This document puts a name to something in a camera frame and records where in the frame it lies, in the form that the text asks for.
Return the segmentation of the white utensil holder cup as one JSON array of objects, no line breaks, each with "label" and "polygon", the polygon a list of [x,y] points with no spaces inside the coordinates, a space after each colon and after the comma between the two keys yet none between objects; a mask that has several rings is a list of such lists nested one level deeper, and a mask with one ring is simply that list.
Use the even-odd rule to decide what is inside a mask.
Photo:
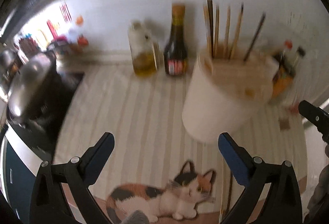
[{"label": "white utensil holder cup", "polygon": [[223,132],[233,133],[256,114],[273,93],[278,62],[252,53],[248,61],[212,59],[198,53],[182,110],[188,135],[201,143],[214,143]]}]

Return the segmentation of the steel wok lid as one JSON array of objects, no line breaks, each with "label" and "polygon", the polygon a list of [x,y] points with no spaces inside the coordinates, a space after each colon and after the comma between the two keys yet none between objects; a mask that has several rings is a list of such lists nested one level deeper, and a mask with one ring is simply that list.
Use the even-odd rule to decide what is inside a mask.
[{"label": "steel wok lid", "polygon": [[38,53],[18,70],[9,88],[8,117],[13,123],[24,125],[38,116],[56,74],[51,51]]}]

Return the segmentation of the dark chopstick in holder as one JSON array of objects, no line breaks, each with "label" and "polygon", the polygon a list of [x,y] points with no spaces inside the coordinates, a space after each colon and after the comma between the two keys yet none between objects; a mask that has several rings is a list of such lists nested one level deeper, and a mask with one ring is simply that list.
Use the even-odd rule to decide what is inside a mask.
[{"label": "dark chopstick in holder", "polygon": [[233,40],[233,43],[231,45],[231,51],[230,51],[230,55],[229,55],[230,60],[234,57],[235,50],[236,50],[236,47],[237,47],[237,42],[239,40],[241,22],[242,22],[242,18],[243,18],[243,11],[244,11],[244,3],[241,4],[239,16],[238,16],[238,19],[237,19],[237,25],[236,25],[234,40]]},{"label": "dark chopstick in holder", "polygon": [[265,18],[266,18],[266,13],[263,12],[263,13],[262,13],[262,16],[261,16],[261,19],[260,19],[260,21],[259,21],[259,23],[258,23],[258,26],[257,26],[256,32],[255,32],[255,34],[254,34],[254,36],[253,36],[253,38],[252,38],[252,40],[251,40],[251,43],[250,43],[250,45],[249,45],[249,47],[248,47],[248,50],[247,50],[247,52],[246,52],[246,54],[245,54],[245,56],[244,56],[244,58],[243,58],[243,61],[244,61],[244,62],[247,62],[247,60],[249,59],[249,56],[250,56],[250,54],[251,54],[251,51],[252,51],[253,48],[254,48],[254,45],[255,45],[255,43],[256,43],[256,40],[258,39],[258,36],[259,36],[260,31],[261,31],[261,29],[262,29],[262,26],[263,26],[263,24],[264,24]]},{"label": "dark chopstick in holder", "polygon": [[213,53],[214,53],[214,10],[213,10],[213,0],[207,0],[207,9],[208,9],[208,14],[209,14],[211,56],[213,56]]}]

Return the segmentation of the range hood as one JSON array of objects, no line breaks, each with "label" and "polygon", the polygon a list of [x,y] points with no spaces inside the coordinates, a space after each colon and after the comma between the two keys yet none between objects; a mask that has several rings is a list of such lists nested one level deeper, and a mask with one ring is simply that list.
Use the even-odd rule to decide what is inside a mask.
[{"label": "range hood", "polygon": [[33,16],[54,0],[10,0],[1,7],[1,43],[7,43]]}]

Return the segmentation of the dark soy sauce bottle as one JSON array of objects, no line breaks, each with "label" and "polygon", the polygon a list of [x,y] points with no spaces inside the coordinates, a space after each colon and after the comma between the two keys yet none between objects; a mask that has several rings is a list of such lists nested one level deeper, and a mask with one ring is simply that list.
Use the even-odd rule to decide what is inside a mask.
[{"label": "dark soy sauce bottle", "polygon": [[171,33],[163,52],[164,68],[169,76],[183,76],[187,71],[184,19],[185,5],[173,3]]}]

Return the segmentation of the black cap sauce bottle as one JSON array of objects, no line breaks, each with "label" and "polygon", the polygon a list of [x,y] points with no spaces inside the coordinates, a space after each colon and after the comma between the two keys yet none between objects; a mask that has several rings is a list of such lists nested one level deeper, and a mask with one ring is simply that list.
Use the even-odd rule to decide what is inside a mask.
[{"label": "black cap sauce bottle", "polygon": [[295,52],[295,56],[293,59],[289,59],[286,57],[286,64],[289,68],[286,71],[284,68],[278,68],[277,73],[275,74],[272,82],[273,82],[273,92],[272,92],[272,99],[278,97],[285,91],[293,82],[296,74],[297,74],[297,66],[301,59],[303,59],[306,55],[306,51],[302,47],[298,47],[297,51]]}]

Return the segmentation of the red cap sauce bottle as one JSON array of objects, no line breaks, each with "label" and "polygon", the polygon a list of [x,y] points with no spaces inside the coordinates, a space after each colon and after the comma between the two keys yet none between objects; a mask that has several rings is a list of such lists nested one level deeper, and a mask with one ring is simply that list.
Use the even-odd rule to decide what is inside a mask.
[{"label": "red cap sauce bottle", "polygon": [[285,55],[287,52],[291,51],[292,48],[293,48],[292,41],[285,40],[283,48],[273,55],[273,58],[278,62],[279,66],[284,68],[286,71],[288,71],[289,68],[287,67],[287,64],[286,64],[287,58]]}]

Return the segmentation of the black induction cooker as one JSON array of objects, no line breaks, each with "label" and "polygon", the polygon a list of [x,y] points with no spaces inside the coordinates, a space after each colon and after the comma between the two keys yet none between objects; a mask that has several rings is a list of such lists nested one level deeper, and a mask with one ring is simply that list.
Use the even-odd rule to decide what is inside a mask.
[{"label": "black induction cooker", "polygon": [[15,124],[7,110],[9,125],[40,159],[53,161],[67,110],[84,75],[84,72],[59,72],[53,88],[37,108],[36,118],[26,124]]}]

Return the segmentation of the dark chopstick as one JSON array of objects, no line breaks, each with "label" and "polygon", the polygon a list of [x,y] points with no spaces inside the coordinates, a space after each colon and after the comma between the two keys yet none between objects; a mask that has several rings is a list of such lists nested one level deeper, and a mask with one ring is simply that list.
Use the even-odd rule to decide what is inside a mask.
[{"label": "dark chopstick", "polygon": [[250,56],[250,54],[251,54],[251,51],[252,51],[253,48],[254,48],[254,45],[255,45],[255,43],[256,43],[256,40],[258,39],[258,36],[259,36],[260,31],[261,31],[261,29],[262,29],[262,26],[263,26],[263,24],[264,24],[265,18],[266,18],[266,13],[263,12],[263,13],[262,13],[262,16],[261,16],[261,19],[260,19],[260,21],[259,21],[259,23],[258,23],[258,26],[257,26],[256,32],[255,32],[255,34],[254,34],[254,36],[253,36],[253,38],[252,38],[252,40],[251,40],[251,43],[250,43],[250,45],[249,45],[249,47],[248,47],[248,50],[247,50],[247,52],[246,52],[246,54],[245,54],[245,56],[244,56],[244,58],[243,58],[243,61],[244,61],[244,62],[247,62],[247,60],[249,59],[249,56]]},{"label": "dark chopstick", "polygon": [[233,174],[232,174],[232,172],[230,172],[229,192],[228,192],[226,210],[225,210],[226,215],[230,211],[232,188],[233,188]]},{"label": "dark chopstick", "polygon": [[241,4],[239,16],[238,16],[238,19],[237,19],[237,25],[236,25],[234,40],[233,40],[233,43],[231,45],[231,51],[230,51],[230,55],[229,55],[230,60],[234,57],[235,50],[236,50],[236,47],[237,47],[237,42],[239,40],[241,22],[242,22],[242,18],[243,18],[243,11],[244,11],[244,3]]},{"label": "dark chopstick", "polygon": [[209,14],[211,56],[213,56],[213,53],[214,53],[214,10],[213,10],[213,0],[207,0],[207,9],[208,9],[208,14]]}]

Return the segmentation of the clear oil bottle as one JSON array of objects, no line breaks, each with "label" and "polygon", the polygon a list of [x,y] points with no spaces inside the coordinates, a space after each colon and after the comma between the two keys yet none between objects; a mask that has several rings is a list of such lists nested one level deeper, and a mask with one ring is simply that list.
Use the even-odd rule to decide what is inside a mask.
[{"label": "clear oil bottle", "polygon": [[160,66],[158,42],[144,23],[133,21],[128,29],[133,70],[136,76],[156,73]]}]

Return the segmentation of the light wooden chopstick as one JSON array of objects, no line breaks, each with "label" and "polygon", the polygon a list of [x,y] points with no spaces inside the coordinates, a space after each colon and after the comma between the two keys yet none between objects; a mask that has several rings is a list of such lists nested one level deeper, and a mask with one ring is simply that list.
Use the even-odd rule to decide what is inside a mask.
[{"label": "light wooden chopstick", "polygon": [[225,190],[226,190],[226,168],[225,168],[225,161],[222,162],[222,181],[221,181],[221,203],[220,203],[220,214],[219,214],[219,221],[221,223],[223,218],[223,213],[225,211]]}]

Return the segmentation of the striped cat table mat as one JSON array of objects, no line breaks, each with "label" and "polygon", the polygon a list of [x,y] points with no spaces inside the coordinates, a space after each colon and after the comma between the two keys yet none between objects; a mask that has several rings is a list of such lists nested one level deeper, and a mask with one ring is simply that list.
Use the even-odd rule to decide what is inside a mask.
[{"label": "striped cat table mat", "polygon": [[[54,155],[56,164],[81,156],[105,133],[115,137],[115,148],[90,191],[101,207],[123,183],[164,187],[192,160],[198,173],[216,170],[214,202],[198,206],[193,223],[218,223],[223,158],[216,143],[191,138],[182,123],[182,107],[189,78],[170,78],[158,72],[135,76],[131,65],[65,67],[84,72],[62,125]],[[233,181],[231,206],[243,191]]]}]

